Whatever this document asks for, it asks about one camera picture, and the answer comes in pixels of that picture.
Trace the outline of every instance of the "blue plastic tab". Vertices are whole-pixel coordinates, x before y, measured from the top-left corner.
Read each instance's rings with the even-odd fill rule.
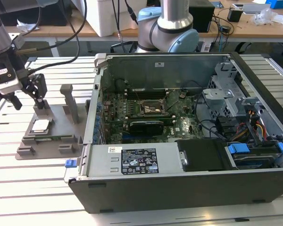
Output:
[[[161,7],[143,8],[138,14],[138,22],[160,17]]]
[[[249,147],[247,147],[247,144],[231,144],[228,147],[228,150],[230,150],[231,154],[250,153],[250,150],[249,150]]]
[[[283,153],[283,143],[279,142],[278,144],[279,149],[281,150],[281,152]]]
[[[180,35],[170,46],[169,53],[192,53],[199,43],[199,34],[195,29],[190,29]]]
[[[74,159],[68,159],[65,162],[65,168],[76,168],[76,160]]]

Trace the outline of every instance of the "sticker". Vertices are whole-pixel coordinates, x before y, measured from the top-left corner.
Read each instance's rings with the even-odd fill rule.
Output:
[[[122,150],[122,174],[159,173],[155,148]]]
[[[108,153],[121,153],[123,147],[108,147]]]
[[[164,67],[165,63],[159,62],[159,63],[155,63],[155,67]]]
[[[7,69],[7,68],[1,69],[1,70],[0,70],[0,75],[6,74],[7,72],[8,72],[8,69]]]

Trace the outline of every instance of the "blue box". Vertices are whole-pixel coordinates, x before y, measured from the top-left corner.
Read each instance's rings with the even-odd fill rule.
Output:
[[[270,3],[270,8],[283,8],[283,0],[266,0],[266,4]]]

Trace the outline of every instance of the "plastic bag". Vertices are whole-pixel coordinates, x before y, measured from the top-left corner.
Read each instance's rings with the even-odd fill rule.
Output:
[[[260,14],[256,13],[251,18],[255,25],[272,24],[272,19],[277,15],[270,8],[265,8]]]

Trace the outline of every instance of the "black device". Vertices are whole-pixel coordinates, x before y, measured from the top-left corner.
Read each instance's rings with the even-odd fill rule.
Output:
[[[231,8],[227,15],[227,20],[229,22],[239,22],[242,12],[242,10]]]
[[[192,171],[219,171],[232,170],[225,145],[219,139],[189,139],[177,140],[181,159],[185,160],[183,170]]]
[[[130,134],[134,136],[158,136],[164,132],[162,121],[134,121],[130,123]]]
[[[190,1],[189,12],[193,16],[193,28],[198,32],[208,32],[215,6],[209,0]]]
[[[42,16],[40,25],[52,25],[52,26],[66,26],[67,20],[65,19],[62,11],[62,0],[59,0],[56,4],[46,6],[42,8]],[[65,12],[68,18],[71,18],[71,0],[64,0]],[[5,13],[0,15],[0,18],[5,26],[16,26],[17,20],[26,24],[35,24],[38,21],[39,8],[31,8],[20,10],[17,12]]]

